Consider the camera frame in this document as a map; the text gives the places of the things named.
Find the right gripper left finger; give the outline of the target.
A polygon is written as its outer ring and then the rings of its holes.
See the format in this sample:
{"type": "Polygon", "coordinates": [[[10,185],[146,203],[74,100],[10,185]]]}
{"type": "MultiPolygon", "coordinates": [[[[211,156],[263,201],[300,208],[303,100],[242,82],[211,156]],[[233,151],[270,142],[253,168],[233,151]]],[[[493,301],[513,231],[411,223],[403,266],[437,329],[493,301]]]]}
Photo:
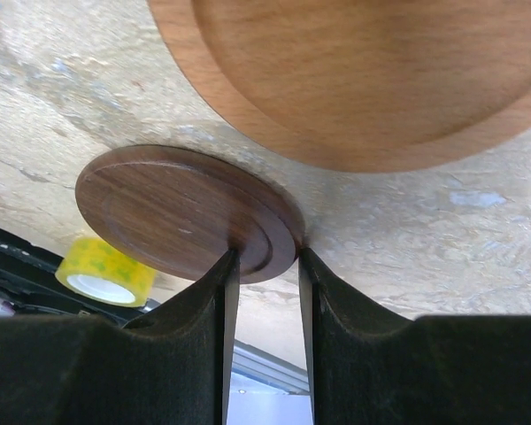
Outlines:
{"type": "Polygon", "coordinates": [[[124,327],[95,316],[0,318],[0,424],[223,424],[237,251],[124,327]]]}

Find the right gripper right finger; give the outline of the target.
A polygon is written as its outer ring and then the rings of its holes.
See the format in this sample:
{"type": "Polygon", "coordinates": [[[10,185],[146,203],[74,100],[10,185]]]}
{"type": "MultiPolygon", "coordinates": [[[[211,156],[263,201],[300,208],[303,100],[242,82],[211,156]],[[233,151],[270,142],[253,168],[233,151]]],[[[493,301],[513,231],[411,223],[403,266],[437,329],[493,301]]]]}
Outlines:
{"type": "Polygon", "coordinates": [[[317,424],[531,424],[531,315],[390,311],[299,257],[317,424]]]}

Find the dark walnut coaster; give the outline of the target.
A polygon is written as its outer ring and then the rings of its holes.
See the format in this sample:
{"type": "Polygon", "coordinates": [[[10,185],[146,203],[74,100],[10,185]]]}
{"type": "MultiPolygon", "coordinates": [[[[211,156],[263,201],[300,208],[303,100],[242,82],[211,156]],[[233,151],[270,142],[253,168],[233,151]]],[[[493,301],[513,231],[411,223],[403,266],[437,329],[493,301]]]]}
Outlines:
{"type": "Polygon", "coordinates": [[[191,281],[228,250],[240,256],[242,282],[273,279],[292,267],[304,238],[286,195],[221,159],[171,146],[107,151],[83,168],[75,197],[111,246],[191,281]]]}

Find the orange wooden coaster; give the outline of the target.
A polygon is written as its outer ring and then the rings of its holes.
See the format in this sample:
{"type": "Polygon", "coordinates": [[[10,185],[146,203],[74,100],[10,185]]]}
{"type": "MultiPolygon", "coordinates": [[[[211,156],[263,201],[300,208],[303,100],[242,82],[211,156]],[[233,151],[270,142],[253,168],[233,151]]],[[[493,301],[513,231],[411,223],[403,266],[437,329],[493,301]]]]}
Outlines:
{"type": "Polygon", "coordinates": [[[152,1],[229,125],[344,172],[458,160],[531,128],[531,1],[152,1]]]}

